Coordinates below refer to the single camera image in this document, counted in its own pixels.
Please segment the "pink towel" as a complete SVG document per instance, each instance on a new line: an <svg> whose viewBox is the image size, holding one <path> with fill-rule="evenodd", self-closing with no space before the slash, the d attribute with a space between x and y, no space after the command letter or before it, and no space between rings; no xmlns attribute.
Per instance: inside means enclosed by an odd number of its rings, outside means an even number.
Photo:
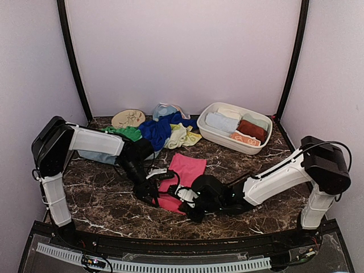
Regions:
<svg viewBox="0 0 364 273"><path fill-rule="evenodd" d="M192 183L205 172L206 159L196 159L175 154L169 169L175 171L180 177L180 186L191 187ZM159 207L171 212L185 214L193 208L179 198L174 198L167 193L160 193L158 198Z"/></svg>

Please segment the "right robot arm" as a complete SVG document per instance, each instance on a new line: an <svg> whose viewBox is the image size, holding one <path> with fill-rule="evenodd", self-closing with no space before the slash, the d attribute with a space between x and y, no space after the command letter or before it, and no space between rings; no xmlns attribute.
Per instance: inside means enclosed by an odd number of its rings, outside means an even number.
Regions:
<svg viewBox="0 0 364 273"><path fill-rule="evenodd" d="M351 185L352 162L346 162L343 153L348 149L338 141L306 136L288 158L258 175L246 174L229 184L212 175L200 175L190 186L177 185L173 193L182 202L181 210L187 217L201 222L207 213L234 216L249 212L279 193L313 182L297 229L288 240L302 247L315 236L325 213Z"/></svg>

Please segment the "large pale blue towel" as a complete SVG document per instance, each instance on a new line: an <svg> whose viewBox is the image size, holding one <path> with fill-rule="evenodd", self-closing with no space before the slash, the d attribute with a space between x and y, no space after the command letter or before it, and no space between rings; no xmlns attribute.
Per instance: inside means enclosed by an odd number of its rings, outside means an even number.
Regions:
<svg viewBox="0 0 364 273"><path fill-rule="evenodd" d="M239 125L239 120L226 117L218 112L210 112L205 118L205 122L208 126L213 127L217 130L224 131L226 133L232 134L235 132Z"/></svg>

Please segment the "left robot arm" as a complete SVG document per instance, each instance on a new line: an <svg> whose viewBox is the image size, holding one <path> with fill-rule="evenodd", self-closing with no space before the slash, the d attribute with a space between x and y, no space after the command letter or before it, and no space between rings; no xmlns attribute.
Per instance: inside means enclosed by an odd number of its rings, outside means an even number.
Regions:
<svg viewBox="0 0 364 273"><path fill-rule="evenodd" d="M31 145L35 168L32 175L40 183L42 201L49 210L58 239L68 248L80 244L80 235L67 206L63 186L63 172L71 151L89 151L115 157L134 184L137 199L158 205L157 186L147 178L144 160L154 153L144 138L133 141L117 133L88 129L54 116Z"/></svg>

